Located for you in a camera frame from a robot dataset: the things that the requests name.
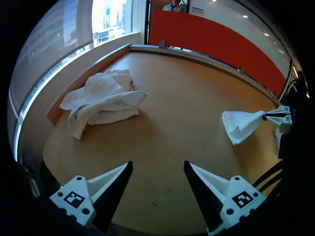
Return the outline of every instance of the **screw hole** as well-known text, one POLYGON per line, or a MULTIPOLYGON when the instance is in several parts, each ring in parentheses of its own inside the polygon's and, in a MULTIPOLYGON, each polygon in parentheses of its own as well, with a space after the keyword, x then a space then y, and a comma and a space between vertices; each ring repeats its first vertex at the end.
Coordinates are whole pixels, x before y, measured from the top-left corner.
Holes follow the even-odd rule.
POLYGON ((82 213, 85 215, 88 215, 88 214, 90 214, 90 210, 87 208, 83 208, 82 213))
POLYGON ((70 217, 71 219, 74 219, 74 220, 76 221, 76 216, 75 216, 75 215, 69 215, 69 217, 70 217))
POLYGON ((234 213, 234 210, 233 209, 228 209, 228 210, 226 210, 226 213, 228 215, 232 215, 234 213))

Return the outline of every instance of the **red wall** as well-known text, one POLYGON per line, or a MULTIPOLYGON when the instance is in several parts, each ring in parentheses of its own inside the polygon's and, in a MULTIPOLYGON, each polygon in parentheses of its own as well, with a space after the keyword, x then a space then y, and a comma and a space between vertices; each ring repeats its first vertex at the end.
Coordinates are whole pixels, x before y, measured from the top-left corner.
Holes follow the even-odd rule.
POLYGON ((276 96, 285 85, 285 77, 256 45, 244 36, 214 21, 186 13, 153 11, 150 44, 165 40, 177 46, 200 52, 245 72, 262 83, 276 96))

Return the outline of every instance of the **person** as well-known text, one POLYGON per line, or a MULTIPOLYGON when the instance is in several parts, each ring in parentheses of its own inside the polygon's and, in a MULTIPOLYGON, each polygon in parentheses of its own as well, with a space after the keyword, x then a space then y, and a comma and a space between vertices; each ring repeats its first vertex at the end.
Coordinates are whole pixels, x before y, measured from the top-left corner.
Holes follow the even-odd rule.
POLYGON ((176 12, 186 12, 184 8, 180 6, 181 0, 171 0, 170 4, 163 7, 163 11, 176 11, 176 12))

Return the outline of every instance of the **glass wall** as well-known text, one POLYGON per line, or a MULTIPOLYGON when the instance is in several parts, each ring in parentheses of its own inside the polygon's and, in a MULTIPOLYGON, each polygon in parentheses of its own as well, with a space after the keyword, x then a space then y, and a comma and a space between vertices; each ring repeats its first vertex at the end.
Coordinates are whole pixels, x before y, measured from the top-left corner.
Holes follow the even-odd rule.
POLYGON ((132 0, 93 0, 94 45, 131 33, 132 0))
POLYGON ((263 51, 287 79, 289 54, 272 30, 240 3, 234 0, 190 0, 189 14, 215 21, 244 36, 263 51))

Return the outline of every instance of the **wooden surface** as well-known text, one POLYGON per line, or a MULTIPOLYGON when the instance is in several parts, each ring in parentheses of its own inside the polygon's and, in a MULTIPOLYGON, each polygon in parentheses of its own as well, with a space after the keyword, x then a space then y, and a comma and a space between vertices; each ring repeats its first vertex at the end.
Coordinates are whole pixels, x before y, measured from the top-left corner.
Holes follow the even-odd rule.
POLYGON ((128 53, 110 69, 129 69, 134 88, 150 93, 140 115, 89 125, 77 140, 67 131, 64 112, 47 141, 44 161, 65 184, 76 175, 90 179, 132 160, 134 171, 114 223, 156 234, 205 232, 184 160, 226 179, 241 175, 250 183, 277 163, 269 123, 238 146, 225 132, 223 111, 274 109, 249 85, 206 66, 146 53, 128 53))
POLYGON ((66 88, 65 91, 62 92, 62 94, 57 98, 57 100, 47 112, 47 118, 50 120, 50 122, 52 122, 54 125, 56 125, 56 123, 58 122, 60 116, 63 113, 63 110, 59 106, 68 93, 82 88, 88 78, 97 74, 98 72, 115 62, 118 58, 128 53, 130 45, 131 44, 126 44, 116 49, 115 51, 112 51, 111 53, 105 55, 104 57, 96 61, 93 65, 91 65, 91 67, 86 72, 84 72, 78 78, 74 79, 73 83, 68 88, 66 88))

